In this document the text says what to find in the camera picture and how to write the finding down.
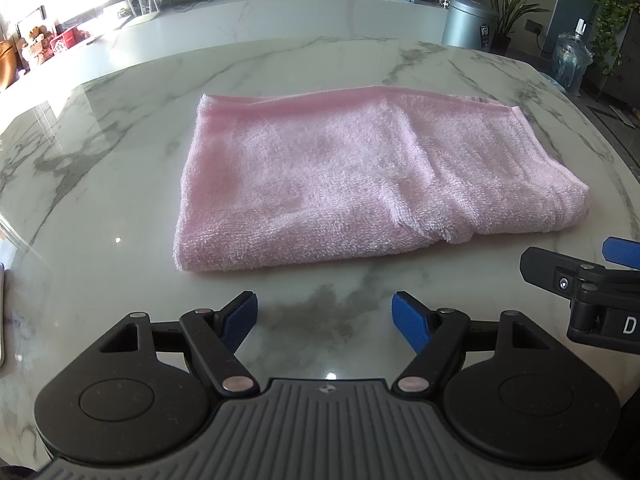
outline table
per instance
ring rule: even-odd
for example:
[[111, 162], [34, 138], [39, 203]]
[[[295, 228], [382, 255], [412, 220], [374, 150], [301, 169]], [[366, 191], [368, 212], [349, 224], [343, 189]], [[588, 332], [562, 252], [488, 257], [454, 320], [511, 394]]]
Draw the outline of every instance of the table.
[[[476, 236], [409, 254], [187, 274], [172, 261], [179, 181], [203, 92], [275, 96], [374, 84], [486, 96], [519, 105], [545, 149], [591, 187], [591, 212], [557, 233]], [[529, 246], [603, 262], [608, 236], [640, 239], [640, 186], [591, 123], [530, 67], [412, 40], [308, 38], [230, 44], [139, 64], [79, 86], [0, 137], [0, 255], [6, 359], [0, 456], [47, 460], [33, 420], [38, 391], [129, 312], [175, 320], [258, 295], [238, 357], [270, 376], [393, 379], [414, 355], [390, 320], [406, 290], [431, 308], [496, 320], [523, 311], [626, 399], [640, 358], [566, 340], [568, 302], [524, 283]], [[177, 363], [175, 357], [162, 356]]]

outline ribbed gray panel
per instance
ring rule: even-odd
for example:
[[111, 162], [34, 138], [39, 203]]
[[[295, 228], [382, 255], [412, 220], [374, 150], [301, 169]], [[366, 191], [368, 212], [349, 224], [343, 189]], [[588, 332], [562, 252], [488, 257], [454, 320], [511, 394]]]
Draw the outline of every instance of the ribbed gray panel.
[[615, 476], [596, 462], [553, 472], [497, 465], [450, 436], [430, 404], [398, 399], [381, 381], [299, 380], [274, 380], [256, 399], [224, 402], [197, 440], [156, 462], [93, 469], [55, 460], [38, 476], [38, 480], [543, 478]]

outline trash can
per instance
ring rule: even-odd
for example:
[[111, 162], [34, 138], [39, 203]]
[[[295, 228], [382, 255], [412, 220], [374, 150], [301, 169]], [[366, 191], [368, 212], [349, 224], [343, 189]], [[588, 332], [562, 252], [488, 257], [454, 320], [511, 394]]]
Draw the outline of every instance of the trash can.
[[498, 13], [473, 0], [451, 0], [442, 44], [489, 52]]

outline pink towel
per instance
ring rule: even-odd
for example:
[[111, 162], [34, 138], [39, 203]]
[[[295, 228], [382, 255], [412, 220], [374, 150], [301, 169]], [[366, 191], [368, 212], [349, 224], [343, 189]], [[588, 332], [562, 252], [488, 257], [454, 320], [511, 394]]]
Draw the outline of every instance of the pink towel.
[[548, 232], [584, 218], [589, 201], [519, 108], [383, 86], [204, 95], [181, 184], [181, 270]]

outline wall socket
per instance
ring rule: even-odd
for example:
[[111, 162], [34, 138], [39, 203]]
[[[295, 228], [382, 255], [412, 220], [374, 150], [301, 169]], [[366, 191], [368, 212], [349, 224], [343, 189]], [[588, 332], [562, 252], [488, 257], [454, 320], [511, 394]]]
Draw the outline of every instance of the wall socket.
[[533, 20], [527, 20], [524, 24], [524, 30], [528, 30], [539, 36], [542, 33], [542, 24], [534, 22]]

